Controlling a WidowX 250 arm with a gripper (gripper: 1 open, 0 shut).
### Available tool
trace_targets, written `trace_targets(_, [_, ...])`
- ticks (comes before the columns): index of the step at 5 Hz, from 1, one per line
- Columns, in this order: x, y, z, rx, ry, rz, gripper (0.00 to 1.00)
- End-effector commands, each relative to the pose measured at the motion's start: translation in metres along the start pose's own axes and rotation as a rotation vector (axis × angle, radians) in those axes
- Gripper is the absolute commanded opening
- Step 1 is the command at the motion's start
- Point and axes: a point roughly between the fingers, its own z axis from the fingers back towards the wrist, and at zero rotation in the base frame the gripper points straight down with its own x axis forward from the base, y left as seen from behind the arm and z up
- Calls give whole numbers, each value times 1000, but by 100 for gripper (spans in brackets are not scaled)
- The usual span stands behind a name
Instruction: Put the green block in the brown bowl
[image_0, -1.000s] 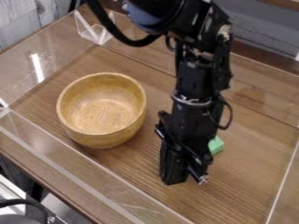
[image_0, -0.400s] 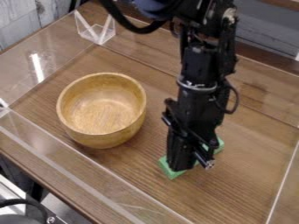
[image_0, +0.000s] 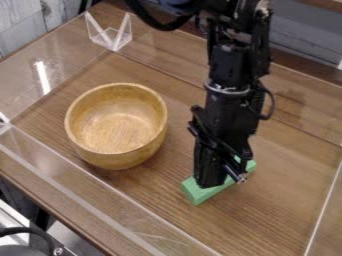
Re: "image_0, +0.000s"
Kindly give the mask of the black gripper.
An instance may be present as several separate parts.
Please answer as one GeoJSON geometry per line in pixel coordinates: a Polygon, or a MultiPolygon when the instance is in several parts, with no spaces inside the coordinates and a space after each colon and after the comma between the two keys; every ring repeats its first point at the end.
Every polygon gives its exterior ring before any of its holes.
{"type": "Polygon", "coordinates": [[[194,178],[202,189],[220,186],[228,177],[236,184],[254,172],[249,139],[267,116],[262,108],[267,90],[207,89],[204,106],[191,107],[188,130],[195,137],[194,178]]]}

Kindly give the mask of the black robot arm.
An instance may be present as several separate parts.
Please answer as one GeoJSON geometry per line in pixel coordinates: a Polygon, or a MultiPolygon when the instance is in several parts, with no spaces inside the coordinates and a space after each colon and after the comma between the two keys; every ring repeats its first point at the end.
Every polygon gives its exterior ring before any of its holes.
{"type": "Polygon", "coordinates": [[[190,20],[206,23],[208,78],[206,104],[191,107],[188,130],[195,137],[194,179],[202,188],[227,179],[242,182],[253,160],[249,138],[271,118],[266,99],[274,97],[261,78],[270,74],[270,0],[159,0],[176,15],[164,23],[140,0],[126,0],[142,21],[159,31],[174,31],[190,20]]]}

